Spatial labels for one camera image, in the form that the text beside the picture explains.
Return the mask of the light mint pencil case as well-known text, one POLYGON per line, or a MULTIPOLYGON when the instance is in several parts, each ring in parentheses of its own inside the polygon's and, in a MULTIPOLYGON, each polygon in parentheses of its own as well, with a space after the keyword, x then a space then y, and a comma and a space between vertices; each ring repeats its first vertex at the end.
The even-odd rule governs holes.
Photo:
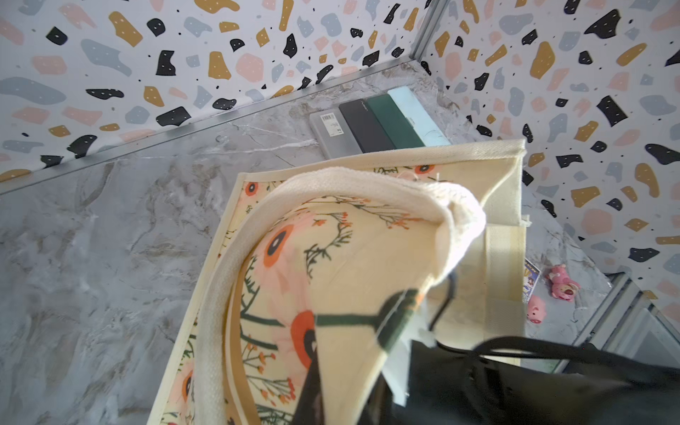
POLYGON ((412 90, 399 87, 389 90, 388 94, 426 147, 451 145, 412 90))

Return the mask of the dark green book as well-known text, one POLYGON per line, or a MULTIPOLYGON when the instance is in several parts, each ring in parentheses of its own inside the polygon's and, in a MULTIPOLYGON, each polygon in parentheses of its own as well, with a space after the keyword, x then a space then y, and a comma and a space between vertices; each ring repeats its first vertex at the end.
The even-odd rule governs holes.
POLYGON ((390 95, 370 97, 366 103, 396 149, 424 147, 423 141, 390 95))

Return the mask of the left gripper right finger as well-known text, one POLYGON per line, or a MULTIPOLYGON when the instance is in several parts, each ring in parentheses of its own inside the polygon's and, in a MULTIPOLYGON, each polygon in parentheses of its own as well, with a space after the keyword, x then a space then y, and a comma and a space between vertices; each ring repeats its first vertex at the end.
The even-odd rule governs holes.
POLYGON ((377 342, 390 353, 420 305, 420 293, 415 289, 397 292, 381 306, 374 320, 377 342))

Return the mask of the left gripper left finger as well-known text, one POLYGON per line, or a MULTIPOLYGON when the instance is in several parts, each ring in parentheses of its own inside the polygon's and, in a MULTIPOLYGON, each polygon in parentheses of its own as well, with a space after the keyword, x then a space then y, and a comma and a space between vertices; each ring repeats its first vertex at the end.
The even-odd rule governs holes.
POLYGON ((318 355, 313 351, 311 366, 299 394, 293 425, 324 425, 324 405, 318 355))

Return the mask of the cream floral canvas bag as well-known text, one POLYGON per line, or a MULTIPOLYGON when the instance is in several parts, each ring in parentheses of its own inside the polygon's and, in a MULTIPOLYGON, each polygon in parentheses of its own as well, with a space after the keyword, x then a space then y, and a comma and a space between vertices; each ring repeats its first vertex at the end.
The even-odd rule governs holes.
POLYGON ((523 140, 395 150, 242 174, 150 413, 151 424, 292 424, 317 352, 325 424, 358 424, 380 375, 433 345, 428 299, 454 282, 442 337, 524 333, 523 140), (374 320, 420 305, 390 353, 374 320))

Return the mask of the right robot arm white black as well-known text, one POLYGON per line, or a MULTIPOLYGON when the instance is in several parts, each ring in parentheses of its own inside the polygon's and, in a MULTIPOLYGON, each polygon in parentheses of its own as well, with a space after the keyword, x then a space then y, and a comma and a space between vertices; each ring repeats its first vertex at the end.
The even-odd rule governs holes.
POLYGON ((416 344, 391 424, 677 424, 679 371, 595 348, 504 336, 416 344))

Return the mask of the translucent grey pencil case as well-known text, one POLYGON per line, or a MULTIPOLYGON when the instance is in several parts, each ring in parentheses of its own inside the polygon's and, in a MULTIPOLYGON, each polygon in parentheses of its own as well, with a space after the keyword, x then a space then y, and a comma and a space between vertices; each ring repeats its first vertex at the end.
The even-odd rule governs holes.
POLYGON ((338 108, 311 113, 310 126, 326 159, 339 159, 361 155, 359 147, 345 118, 338 108))

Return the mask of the black pencil case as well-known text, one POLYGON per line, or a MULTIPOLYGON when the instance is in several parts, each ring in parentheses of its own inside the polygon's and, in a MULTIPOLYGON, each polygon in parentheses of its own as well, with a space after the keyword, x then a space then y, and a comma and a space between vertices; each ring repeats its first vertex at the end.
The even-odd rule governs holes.
POLYGON ((385 152, 395 149, 382 125, 363 99, 338 107, 363 153, 385 152))

